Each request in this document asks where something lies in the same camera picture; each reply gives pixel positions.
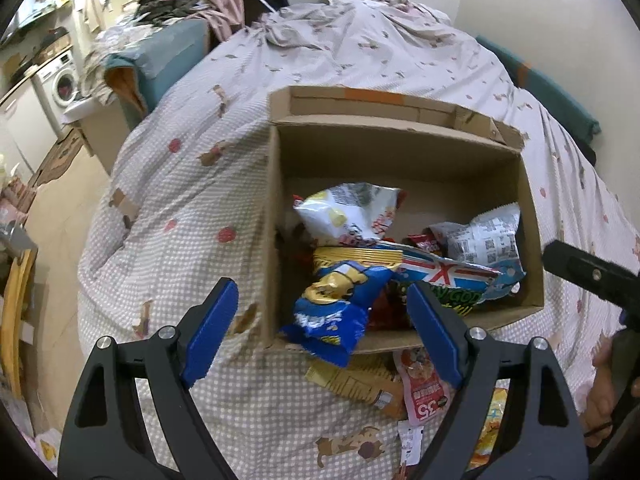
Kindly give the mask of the person's right hand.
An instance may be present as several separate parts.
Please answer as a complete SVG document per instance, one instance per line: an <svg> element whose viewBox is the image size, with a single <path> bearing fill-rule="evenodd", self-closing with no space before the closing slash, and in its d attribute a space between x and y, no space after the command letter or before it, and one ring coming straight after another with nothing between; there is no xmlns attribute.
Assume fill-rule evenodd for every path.
<svg viewBox="0 0 640 480"><path fill-rule="evenodd" d="M618 334L615 334L603 341L592 360L596 376L586 397L586 407L579 416L582 431L586 434L585 445L588 448L596 448L612 432L610 422L614 408L620 400L612 372L613 342L617 336Z"/></svg>

